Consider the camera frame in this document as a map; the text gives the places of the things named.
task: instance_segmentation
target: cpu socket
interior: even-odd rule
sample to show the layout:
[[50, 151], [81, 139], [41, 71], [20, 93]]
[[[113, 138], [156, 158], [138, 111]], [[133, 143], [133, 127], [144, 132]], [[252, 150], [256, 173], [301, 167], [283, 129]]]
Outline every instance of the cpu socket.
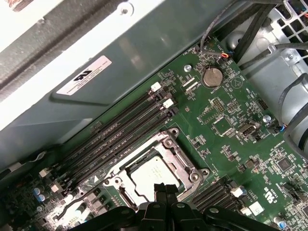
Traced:
[[107, 174], [105, 187], [115, 187], [128, 206], [138, 209], [154, 201], [154, 184], [175, 184], [178, 200], [191, 195], [209, 176], [209, 170], [197, 169], [176, 142], [180, 131], [171, 128], [158, 132], [130, 151]]

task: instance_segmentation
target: motherboard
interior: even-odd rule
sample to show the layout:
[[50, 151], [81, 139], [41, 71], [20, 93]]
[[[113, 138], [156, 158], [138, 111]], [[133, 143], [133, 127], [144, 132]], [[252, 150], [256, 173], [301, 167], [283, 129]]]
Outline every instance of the motherboard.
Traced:
[[212, 38], [193, 45], [55, 150], [1, 202], [14, 230], [68, 230], [117, 206], [136, 211], [154, 184], [203, 212], [224, 207], [278, 230], [308, 229], [308, 165], [237, 64]]

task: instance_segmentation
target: sticker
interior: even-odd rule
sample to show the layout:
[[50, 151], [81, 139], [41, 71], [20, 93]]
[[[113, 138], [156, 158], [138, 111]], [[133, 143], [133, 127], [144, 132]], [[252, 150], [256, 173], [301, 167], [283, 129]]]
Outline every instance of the sticker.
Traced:
[[71, 81], [65, 84], [60, 90], [57, 91], [57, 94], [61, 95], [73, 95], [80, 88], [85, 86], [91, 79], [96, 77], [101, 73], [105, 68], [107, 68], [112, 62], [106, 57], [102, 56], [85, 70], [80, 72], [75, 76]]
[[260, 213], [264, 211], [264, 209], [262, 208], [262, 206], [260, 205], [258, 201], [250, 205], [249, 208], [255, 216], [259, 215]]

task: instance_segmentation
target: capacitor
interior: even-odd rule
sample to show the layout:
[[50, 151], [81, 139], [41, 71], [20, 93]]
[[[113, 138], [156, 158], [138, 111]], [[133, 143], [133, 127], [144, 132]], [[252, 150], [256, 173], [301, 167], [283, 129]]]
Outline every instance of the capacitor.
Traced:
[[273, 221], [281, 229], [284, 229], [287, 227], [287, 222], [285, 222], [281, 217], [274, 217]]
[[75, 214], [77, 217], [81, 216], [81, 214], [86, 210], [86, 204], [81, 204], [76, 210]]
[[270, 115], [264, 115], [262, 120], [263, 120], [264, 123], [268, 124], [271, 121], [271, 117], [270, 117]]
[[64, 199], [67, 203], [68, 202], [71, 202], [73, 199], [74, 199], [74, 197], [77, 195], [77, 192], [78, 191], [72, 191], [69, 195], [67, 195], [66, 196], [66, 198]]
[[40, 195], [38, 195], [38, 201], [45, 201], [50, 197], [50, 194], [48, 192], [43, 192]]
[[203, 74], [203, 83], [209, 88], [216, 88], [223, 81], [222, 72], [216, 67], [209, 67]]
[[43, 211], [43, 207], [42, 206], [38, 206], [37, 207], [37, 211], [40, 213], [40, 212], [42, 212]]
[[33, 193], [34, 193], [34, 195], [40, 195], [41, 193], [44, 192], [44, 189], [45, 189], [44, 186], [39, 185], [39, 186], [37, 186], [36, 188], [33, 189]]

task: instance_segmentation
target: cable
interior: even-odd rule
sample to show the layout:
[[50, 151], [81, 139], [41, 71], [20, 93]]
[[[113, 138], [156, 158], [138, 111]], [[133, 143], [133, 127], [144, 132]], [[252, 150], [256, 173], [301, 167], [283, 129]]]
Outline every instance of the cable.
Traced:
[[212, 23], [208, 26], [208, 28], [206, 29], [205, 33], [203, 34], [202, 38], [201, 38], [201, 43], [200, 43], [200, 49], [201, 52], [203, 52], [204, 49], [204, 42], [207, 38], [207, 36], [209, 35], [209, 33], [211, 32], [211, 30], [213, 29], [213, 27], [215, 26], [215, 24], [218, 22], [218, 20], [222, 17], [222, 15], [231, 7], [233, 6], [235, 3], [237, 3], [238, 0], [233, 0], [232, 2], [230, 2], [216, 17], [215, 19], [212, 21]]
[[97, 184], [96, 186], [94, 186], [90, 191], [88, 191], [86, 194], [84, 194], [82, 197], [72, 201], [71, 203], [69, 203], [67, 206], [65, 206], [63, 212], [58, 215], [56, 217], [57, 220], [60, 220], [67, 212], [67, 210], [76, 202], [83, 200], [86, 196], [90, 195], [92, 192], [94, 192], [101, 184], [103, 184], [104, 182], [106, 182], [107, 180], [111, 179], [111, 177], [107, 177], [105, 178], [101, 183]]
[[[283, 49], [296, 49], [296, 50], [308, 50], [308, 42], [304, 43], [283, 43], [283, 44], [277, 44], [275, 45], [277, 50], [283, 50]], [[252, 66], [253, 64], [257, 63], [258, 61], [264, 59], [270, 55], [270, 51], [266, 49], [259, 55], [257, 55], [252, 60], [240, 65], [240, 69], [245, 70], [246, 68]]]
[[302, 151], [304, 150], [307, 141], [308, 141], [308, 128], [306, 129], [306, 131], [303, 133], [302, 137], [299, 140], [298, 147], [300, 148], [300, 150]]
[[245, 1], [245, 2], [250, 2], [250, 3], [260, 3], [260, 4], [283, 4], [283, 0], [233, 0], [231, 1], [225, 8], [222, 9], [222, 11], [214, 18], [214, 20], [211, 22], [211, 24], [208, 26], [206, 31], [204, 32], [202, 38], [201, 38], [201, 43], [200, 43], [200, 49], [201, 52], [204, 49], [204, 43], [206, 38], [208, 37], [209, 33], [215, 26], [215, 24], [219, 21], [219, 19], [222, 17], [222, 15], [235, 3], [240, 2], [240, 1]]
[[246, 53], [253, 40], [255, 39], [258, 31], [260, 30], [262, 24], [267, 18], [270, 11], [275, 7], [275, 5], [266, 5], [262, 6], [260, 10], [255, 15], [253, 21], [251, 22], [249, 28], [245, 32], [244, 36], [241, 38], [239, 44], [236, 46], [234, 50], [233, 59], [236, 63], [238, 63], [243, 55]]
[[279, 123], [279, 126], [283, 126], [283, 121], [282, 121], [282, 106], [285, 100], [285, 97], [287, 96], [287, 94], [289, 93], [289, 91], [297, 86], [298, 84], [300, 84], [304, 79], [308, 80], [308, 74], [307, 73], [303, 73], [301, 74], [300, 77], [298, 77], [293, 83], [291, 83], [286, 89], [283, 90], [283, 92], [281, 93], [279, 100], [278, 100], [278, 116], [277, 116], [277, 120]]
[[215, 31], [215, 36], [219, 41], [222, 41], [232, 31], [234, 31], [239, 25], [243, 24], [250, 17], [255, 15], [261, 8], [261, 4], [252, 4], [250, 7], [245, 9], [242, 13], [237, 15], [235, 18], [227, 22], [223, 27]]
[[291, 139], [290, 134], [292, 131], [299, 125], [308, 115], [308, 103], [305, 104], [305, 106], [300, 109], [296, 115], [293, 117], [291, 122], [289, 123], [288, 127], [285, 129], [283, 138], [285, 142], [292, 148], [292, 150], [301, 156], [303, 159], [308, 161], [308, 154], [304, 153], [298, 146], [297, 144]]

